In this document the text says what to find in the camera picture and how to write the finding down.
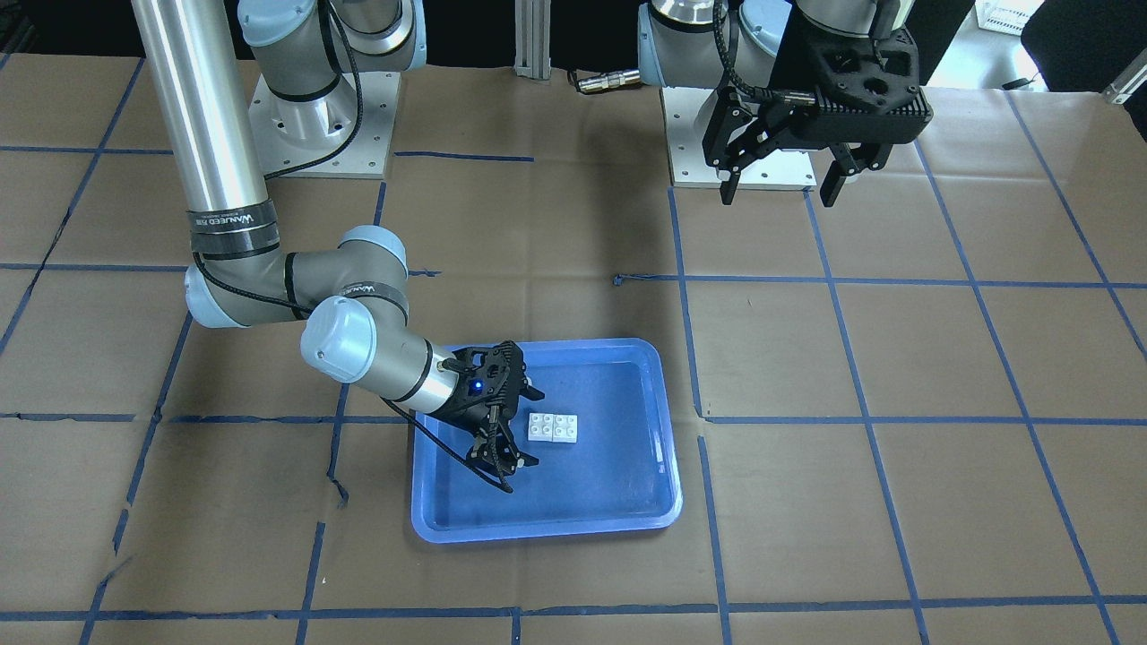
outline white mounting plate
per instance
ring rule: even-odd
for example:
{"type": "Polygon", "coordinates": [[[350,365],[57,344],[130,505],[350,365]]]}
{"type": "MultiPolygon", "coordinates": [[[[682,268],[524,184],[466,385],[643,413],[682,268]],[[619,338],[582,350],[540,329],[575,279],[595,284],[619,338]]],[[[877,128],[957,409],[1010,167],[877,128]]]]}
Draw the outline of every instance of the white mounting plate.
{"type": "MultiPolygon", "coordinates": [[[[354,78],[349,73],[344,76],[353,87],[354,78]]],[[[337,157],[284,177],[385,178],[401,78],[398,72],[390,71],[361,72],[359,77],[362,79],[362,127],[359,129],[354,141],[337,157]]],[[[317,160],[330,151],[294,146],[281,137],[272,122],[272,96],[266,80],[260,77],[248,115],[251,119],[255,147],[259,150],[259,166],[263,172],[274,172],[317,160]]]]}
{"type": "MultiPolygon", "coordinates": [[[[709,124],[709,111],[701,114],[712,90],[663,87],[661,102],[665,116],[665,140],[669,143],[670,171],[673,186],[680,188],[717,188],[717,170],[705,163],[701,139],[709,124]]],[[[777,150],[741,171],[741,191],[804,191],[817,185],[809,153],[777,150]]]]}

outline blue plastic tray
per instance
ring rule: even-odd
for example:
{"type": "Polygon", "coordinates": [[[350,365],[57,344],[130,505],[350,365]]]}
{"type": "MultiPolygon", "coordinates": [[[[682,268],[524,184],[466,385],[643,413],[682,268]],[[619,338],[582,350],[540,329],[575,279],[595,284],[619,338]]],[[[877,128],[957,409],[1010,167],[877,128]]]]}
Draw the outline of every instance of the blue plastic tray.
{"type": "MultiPolygon", "coordinates": [[[[520,343],[526,373],[546,393],[521,401],[510,422],[540,464],[507,477],[507,495],[414,434],[411,521],[427,542],[455,543],[657,529],[681,513],[661,357],[638,339],[520,343]],[[577,443],[526,441],[530,412],[577,414],[577,443]]],[[[419,420],[460,454],[474,438],[419,420]]]]}

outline metal frame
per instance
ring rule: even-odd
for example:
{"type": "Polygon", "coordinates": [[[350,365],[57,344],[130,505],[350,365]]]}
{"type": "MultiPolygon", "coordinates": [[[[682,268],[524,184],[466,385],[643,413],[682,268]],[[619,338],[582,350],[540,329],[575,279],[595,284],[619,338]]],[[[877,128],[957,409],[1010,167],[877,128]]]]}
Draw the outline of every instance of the metal frame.
{"type": "MultiPolygon", "coordinates": [[[[718,188],[717,169],[705,163],[701,139],[704,137],[715,101],[712,90],[663,87],[665,140],[669,145],[673,186],[718,188]]],[[[778,150],[756,161],[741,172],[743,191],[804,191],[817,185],[809,153],[778,150]]]]}
{"type": "Polygon", "coordinates": [[[516,0],[514,3],[514,72],[535,80],[549,80],[549,1],[516,0]]]}
{"type": "Polygon", "coordinates": [[[1144,49],[1131,61],[1128,69],[1123,70],[1115,80],[1103,90],[1103,99],[1108,103],[1123,103],[1139,90],[1139,86],[1147,81],[1147,49],[1144,49]]]}
{"type": "MultiPolygon", "coordinates": [[[[345,77],[348,83],[354,84],[350,75],[345,77]]],[[[337,157],[287,177],[385,178],[401,76],[390,71],[368,71],[359,77],[362,79],[362,126],[354,141],[337,157]]],[[[266,81],[260,78],[249,115],[263,171],[281,170],[325,155],[323,150],[294,146],[279,134],[272,118],[272,98],[266,81]]]]}

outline white lego brick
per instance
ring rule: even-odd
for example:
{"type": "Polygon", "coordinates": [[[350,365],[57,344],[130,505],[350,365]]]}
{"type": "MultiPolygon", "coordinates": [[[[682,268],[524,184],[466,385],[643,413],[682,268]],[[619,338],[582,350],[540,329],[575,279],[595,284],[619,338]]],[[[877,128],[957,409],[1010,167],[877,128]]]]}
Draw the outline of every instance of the white lego brick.
{"type": "Polygon", "coordinates": [[[554,443],[577,443],[577,415],[554,414],[554,443]]]}
{"type": "Polygon", "coordinates": [[[525,438],[552,443],[577,443],[577,415],[531,412],[525,438]]]}

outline silver tube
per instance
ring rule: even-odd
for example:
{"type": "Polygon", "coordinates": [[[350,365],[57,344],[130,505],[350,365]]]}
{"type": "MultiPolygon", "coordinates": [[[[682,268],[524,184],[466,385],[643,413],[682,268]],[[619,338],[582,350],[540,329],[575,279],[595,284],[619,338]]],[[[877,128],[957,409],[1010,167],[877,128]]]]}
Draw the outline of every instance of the silver tube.
{"type": "Polygon", "coordinates": [[[359,33],[379,33],[398,20],[400,0],[334,0],[335,11],[359,33]]]}
{"type": "Polygon", "coordinates": [[[190,210],[266,201],[223,3],[132,0],[132,7],[190,210]]]}

